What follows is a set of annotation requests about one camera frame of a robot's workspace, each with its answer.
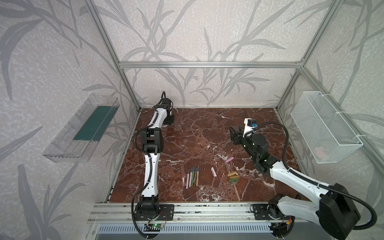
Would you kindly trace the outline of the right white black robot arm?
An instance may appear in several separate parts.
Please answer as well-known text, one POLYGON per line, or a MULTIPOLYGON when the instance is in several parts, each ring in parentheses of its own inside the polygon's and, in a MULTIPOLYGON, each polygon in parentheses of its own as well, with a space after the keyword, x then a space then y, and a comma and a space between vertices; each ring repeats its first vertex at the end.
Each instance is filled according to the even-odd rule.
POLYGON ((346 239, 353 230, 366 230, 376 224, 378 216, 374 208, 350 195, 344 186, 319 182, 287 165, 289 133, 286 127, 282 127, 286 140, 280 159, 269 153, 269 142, 264 135, 256 132, 257 129, 256 124, 238 130, 230 127, 231 141, 244 148, 260 173, 284 183, 307 198, 304 201, 276 195, 269 201, 271 218, 300 218, 321 226, 337 240, 346 239))

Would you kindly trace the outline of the pink pen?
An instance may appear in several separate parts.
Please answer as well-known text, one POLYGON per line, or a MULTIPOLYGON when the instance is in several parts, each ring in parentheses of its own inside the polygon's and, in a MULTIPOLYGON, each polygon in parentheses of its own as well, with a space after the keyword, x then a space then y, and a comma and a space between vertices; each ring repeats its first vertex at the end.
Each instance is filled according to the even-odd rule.
POLYGON ((188 168, 187 180, 186 180, 186 189, 188 189, 189 185, 190 185, 190 173, 191 173, 191 169, 188 168))

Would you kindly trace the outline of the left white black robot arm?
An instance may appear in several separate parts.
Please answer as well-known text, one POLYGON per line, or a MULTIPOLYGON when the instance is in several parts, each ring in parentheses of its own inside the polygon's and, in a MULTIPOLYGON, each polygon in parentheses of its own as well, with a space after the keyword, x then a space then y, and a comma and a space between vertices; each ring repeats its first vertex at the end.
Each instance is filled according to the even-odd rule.
POLYGON ((162 126, 171 125, 175 121, 172 114, 173 102, 163 92, 159 102, 153 106, 154 115, 150 123, 136 132, 141 145, 134 141, 135 148, 145 157, 145 182, 144 186, 134 194, 133 199, 139 197, 136 211, 138 214, 160 214, 160 203, 158 193, 158 165, 162 151, 164 150, 164 139, 162 126))

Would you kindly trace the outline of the magenta pink pen cap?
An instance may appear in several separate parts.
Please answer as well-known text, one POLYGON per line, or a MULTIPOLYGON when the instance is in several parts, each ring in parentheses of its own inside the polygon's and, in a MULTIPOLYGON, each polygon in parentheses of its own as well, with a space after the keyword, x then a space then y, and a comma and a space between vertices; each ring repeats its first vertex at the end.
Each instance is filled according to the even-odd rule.
POLYGON ((228 158, 228 159, 226 160, 226 163, 229 163, 229 162, 231 162, 232 160, 234 160, 234 157, 230 157, 230 158, 228 158))

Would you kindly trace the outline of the light pink pen cap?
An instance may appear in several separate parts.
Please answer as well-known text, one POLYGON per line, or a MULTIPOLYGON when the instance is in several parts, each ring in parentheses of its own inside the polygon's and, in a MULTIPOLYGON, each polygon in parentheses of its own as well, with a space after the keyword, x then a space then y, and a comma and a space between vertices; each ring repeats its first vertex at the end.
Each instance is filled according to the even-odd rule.
POLYGON ((212 172, 212 174, 213 174, 214 177, 217 177, 217 173, 216 173, 214 167, 211 167, 211 172, 212 172))

